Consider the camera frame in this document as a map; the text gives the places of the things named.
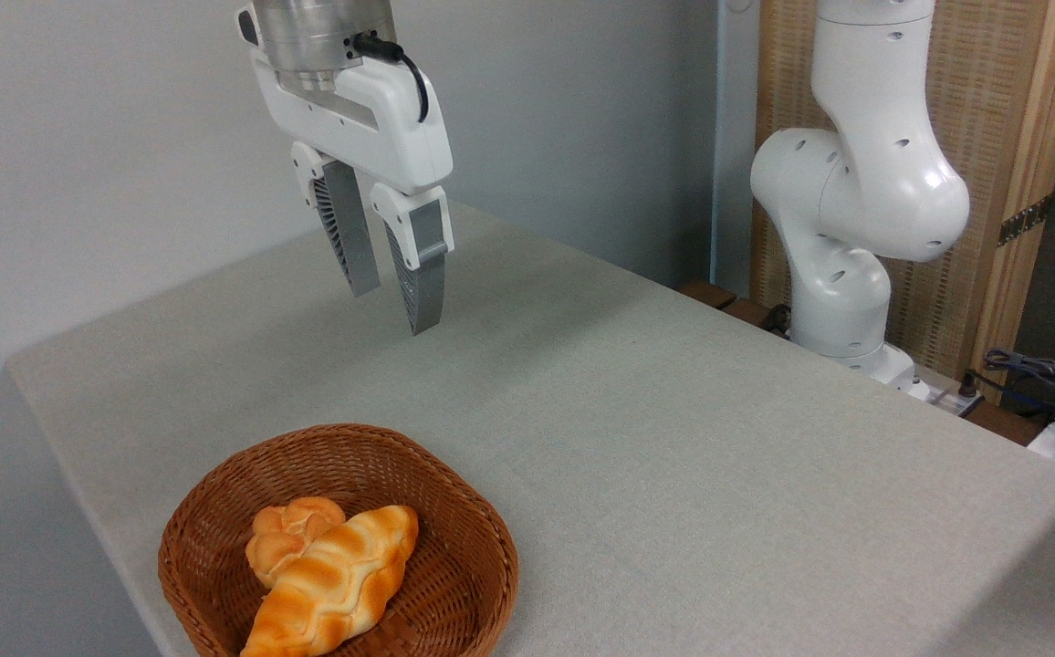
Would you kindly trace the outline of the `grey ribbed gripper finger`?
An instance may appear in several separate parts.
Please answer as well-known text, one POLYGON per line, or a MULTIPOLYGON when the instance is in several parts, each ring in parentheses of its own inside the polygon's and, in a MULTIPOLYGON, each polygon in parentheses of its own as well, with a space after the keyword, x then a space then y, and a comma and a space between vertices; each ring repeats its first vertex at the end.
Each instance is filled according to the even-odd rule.
POLYGON ((406 195, 377 182, 370 200, 386 227, 408 324, 420 334, 443 315, 445 257, 455 249, 444 188, 406 195))
POLYGON ((301 141, 290 154, 305 201, 315 209, 352 294, 369 294, 379 274, 356 171, 301 141))

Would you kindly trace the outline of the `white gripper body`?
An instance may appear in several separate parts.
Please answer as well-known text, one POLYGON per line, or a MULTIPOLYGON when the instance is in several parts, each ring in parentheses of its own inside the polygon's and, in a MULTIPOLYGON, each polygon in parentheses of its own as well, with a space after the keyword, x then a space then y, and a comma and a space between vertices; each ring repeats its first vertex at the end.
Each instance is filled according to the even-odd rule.
POLYGON ((407 67, 366 58, 337 71, 332 89, 303 90, 262 51, 251 49, 249 56, 270 116, 294 141, 407 195, 450 175, 449 139, 431 82, 424 83, 428 115, 419 121, 422 103, 407 67))

